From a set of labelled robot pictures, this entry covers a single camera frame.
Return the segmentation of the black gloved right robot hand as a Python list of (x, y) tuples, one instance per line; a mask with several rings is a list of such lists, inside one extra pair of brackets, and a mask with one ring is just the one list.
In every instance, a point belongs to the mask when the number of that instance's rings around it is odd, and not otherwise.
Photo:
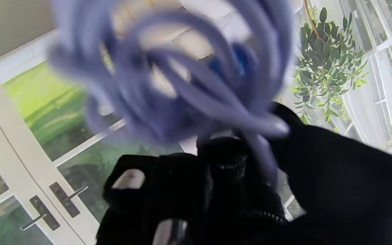
[(107, 179), (98, 245), (392, 245), (392, 155), (320, 127), (288, 107), (270, 141), (302, 216), (288, 221), (243, 137), (198, 155), (123, 155)]

